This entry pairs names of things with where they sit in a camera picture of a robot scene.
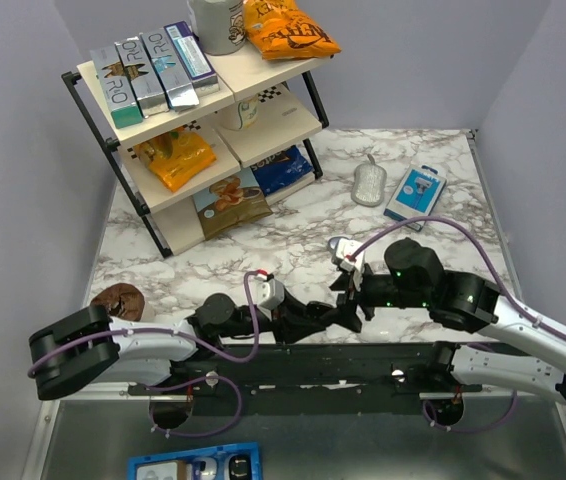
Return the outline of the lavender earbud charging case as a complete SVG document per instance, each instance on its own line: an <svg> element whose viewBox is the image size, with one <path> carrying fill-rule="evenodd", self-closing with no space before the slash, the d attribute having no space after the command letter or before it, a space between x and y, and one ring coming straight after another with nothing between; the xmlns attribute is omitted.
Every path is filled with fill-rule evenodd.
<svg viewBox="0 0 566 480"><path fill-rule="evenodd" d="M338 244L340 243L341 240L347 240L347 237L335 236L330 238L327 242L328 250L334 252L337 249Z"/></svg>

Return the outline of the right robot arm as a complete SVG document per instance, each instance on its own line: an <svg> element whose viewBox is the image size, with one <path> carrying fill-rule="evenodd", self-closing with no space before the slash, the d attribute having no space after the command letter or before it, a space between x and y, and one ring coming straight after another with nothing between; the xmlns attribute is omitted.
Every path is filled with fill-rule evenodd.
<svg viewBox="0 0 566 480"><path fill-rule="evenodd" d="M334 237L328 243L341 275L331 288L350 316L377 308L424 309L446 329L499 340L517 354L482 352L470 345L438 344L423 367L432 390L489 384L533 393L566 406L566 325L514 298L476 274L443 268L436 253L405 238L392 243L386 274L371 271L362 243Z"/></svg>

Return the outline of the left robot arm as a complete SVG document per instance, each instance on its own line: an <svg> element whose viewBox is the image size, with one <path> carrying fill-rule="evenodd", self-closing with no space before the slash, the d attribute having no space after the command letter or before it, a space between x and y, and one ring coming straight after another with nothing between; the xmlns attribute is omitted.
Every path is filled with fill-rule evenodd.
<svg viewBox="0 0 566 480"><path fill-rule="evenodd" d="M263 333L289 345L344 318L338 306L302 303L274 287L244 306L225 294L211 295L192 315L164 324L124 320L102 305L90 305L30 336L27 375L41 400L108 382L143 384L172 395L185 380L177 362L218 357L246 364L259 354Z"/></svg>

